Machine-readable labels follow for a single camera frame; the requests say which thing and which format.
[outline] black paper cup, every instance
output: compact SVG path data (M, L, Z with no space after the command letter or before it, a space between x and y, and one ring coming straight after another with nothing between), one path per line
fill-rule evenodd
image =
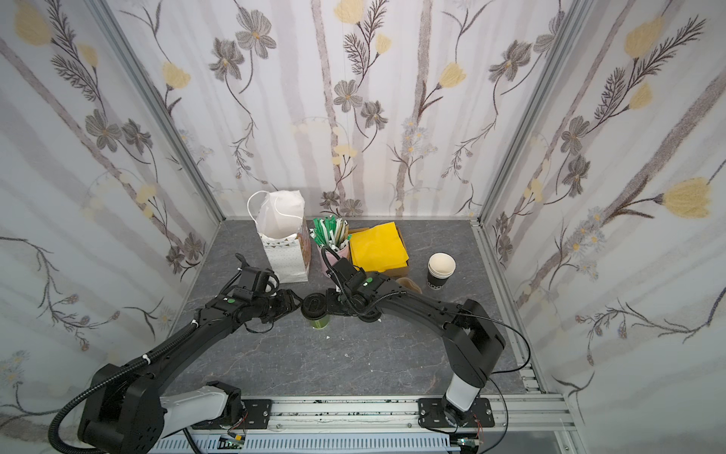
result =
M444 286L456 269L456 261L449 254L437 252L428 260L426 283L434 290Z

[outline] gray marble table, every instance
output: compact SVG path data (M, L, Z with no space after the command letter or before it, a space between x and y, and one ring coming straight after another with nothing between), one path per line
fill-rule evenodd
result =
M371 227L380 221L352 221L351 228ZM501 319L484 263L468 221L396 221L409 254L409 277L424 294L444 301L479 301L489 315ZM269 263L252 221L225 221L176 324L189 323L194 309L214 297L233 276L245 255L257 267ZM446 252L457 269L439 291L425 284L431 254ZM283 284L304 297L332 287L320 261L313 258L309 282ZM252 324L257 331L267 325ZM516 367L509 346L499 369ZM212 346L172 383L167 394L187 392L207 381L220 380L242 389L242 395L366 395L443 394L452 371L440 338L428 329L391 315L363 323L352 317L333 317L322 330L310 327L296 312L282 318L266 334L244 328ZM504 393L524 392L518 373L497 376ZM496 392L487 386L487 392Z

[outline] black cup lid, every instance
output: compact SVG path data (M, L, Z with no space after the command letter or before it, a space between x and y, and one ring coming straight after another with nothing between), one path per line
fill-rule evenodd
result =
M303 300L300 312L308 320L320 320L327 314L327 301L322 293L310 293Z

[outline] floral wallpaper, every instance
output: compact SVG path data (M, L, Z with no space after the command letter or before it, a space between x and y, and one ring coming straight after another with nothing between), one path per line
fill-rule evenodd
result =
M0 445L41 452L100 365L166 336L217 226L82 2L0 11Z
M569 1L109 1L227 216L475 216Z
M726 5L596 1L486 220L588 452L723 452Z

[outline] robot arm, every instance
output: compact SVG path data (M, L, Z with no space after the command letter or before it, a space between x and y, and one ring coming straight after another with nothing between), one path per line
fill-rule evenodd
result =
M190 326L122 367L108 364L96 372L91 388L69 402L51 423L52 447L75 454L147 453L161 437L198 421L216 419L227 425L239 421L243 415L240 390L229 385L213 382L194 392L161 397L206 349L247 321L258 317L270 323L303 303L292 291L278 289L271 271L249 267L239 254L237 258L242 262L238 273L218 296L197 309ZM317 300L314 310L368 322L390 313L442 337L454 371L443 404L447 418L457 425L463 421L505 347L494 324L479 318L488 317L481 306L473 300L452 304L407 293L388 276L356 269L346 259L339 260L330 273L342 292L330 289L327 298L309 296L306 302ZM60 421L84 399L78 438L100 450L79 450L58 435Z

